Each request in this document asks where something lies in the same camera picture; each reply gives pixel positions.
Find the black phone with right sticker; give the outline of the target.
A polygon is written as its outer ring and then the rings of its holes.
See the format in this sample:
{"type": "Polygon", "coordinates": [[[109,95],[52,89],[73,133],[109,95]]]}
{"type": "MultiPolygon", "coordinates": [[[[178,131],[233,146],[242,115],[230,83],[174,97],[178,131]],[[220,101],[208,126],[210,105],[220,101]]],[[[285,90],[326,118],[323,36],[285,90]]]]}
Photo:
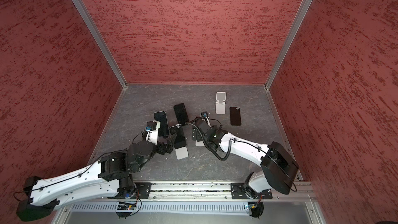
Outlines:
{"type": "Polygon", "coordinates": [[[229,108],[230,112],[230,123],[233,126],[241,126],[242,121],[241,121],[241,113],[240,113],[240,107],[230,107],[229,108]]]}

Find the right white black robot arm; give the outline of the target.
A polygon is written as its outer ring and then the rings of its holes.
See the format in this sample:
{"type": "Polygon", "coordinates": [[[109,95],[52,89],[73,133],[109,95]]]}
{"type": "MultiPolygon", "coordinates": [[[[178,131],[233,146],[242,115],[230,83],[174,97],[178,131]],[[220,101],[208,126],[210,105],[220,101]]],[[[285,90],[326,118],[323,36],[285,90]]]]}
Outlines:
{"type": "Polygon", "coordinates": [[[209,126],[209,120],[199,117],[185,124],[192,127],[195,136],[218,160],[226,161],[230,155],[236,155],[261,168],[246,177],[243,188],[248,196],[253,198],[272,189],[283,195],[297,191],[294,179],[299,165],[280,143],[266,145],[241,139],[221,125],[209,126]]]}

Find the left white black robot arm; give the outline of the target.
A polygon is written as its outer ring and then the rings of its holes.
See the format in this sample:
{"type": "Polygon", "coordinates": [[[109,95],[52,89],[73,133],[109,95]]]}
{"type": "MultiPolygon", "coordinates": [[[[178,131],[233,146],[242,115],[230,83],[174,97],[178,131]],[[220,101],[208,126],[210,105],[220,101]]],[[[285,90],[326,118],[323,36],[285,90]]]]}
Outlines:
{"type": "Polygon", "coordinates": [[[165,143],[146,140],[133,143],[127,149],[107,152],[91,165],[58,177],[31,176],[23,188],[27,198],[19,202],[16,215],[23,222],[31,222],[80,201],[99,198],[138,201],[140,190],[133,174],[155,154],[171,153],[176,137],[173,134],[165,143]]]}

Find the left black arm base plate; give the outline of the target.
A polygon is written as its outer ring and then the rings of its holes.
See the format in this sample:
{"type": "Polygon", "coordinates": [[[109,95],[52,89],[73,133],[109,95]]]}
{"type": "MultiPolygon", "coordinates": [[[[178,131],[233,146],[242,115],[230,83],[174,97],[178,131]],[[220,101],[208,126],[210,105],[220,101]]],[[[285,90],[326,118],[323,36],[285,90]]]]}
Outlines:
{"type": "Polygon", "coordinates": [[[129,189],[125,195],[125,199],[148,199],[151,192],[152,183],[149,182],[135,182],[133,188],[129,189]]]}

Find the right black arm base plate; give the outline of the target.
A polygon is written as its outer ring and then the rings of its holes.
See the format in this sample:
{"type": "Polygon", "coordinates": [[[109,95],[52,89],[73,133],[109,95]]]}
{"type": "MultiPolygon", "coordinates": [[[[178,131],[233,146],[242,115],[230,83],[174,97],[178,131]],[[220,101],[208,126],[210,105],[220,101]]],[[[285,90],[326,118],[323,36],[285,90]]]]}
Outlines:
{"type": "Polygon", "coordinates": [[[245,183],[231,183],[231,195],[234,200],[271,200],[273,198],[270,189],[256,192],[245,183]]]}

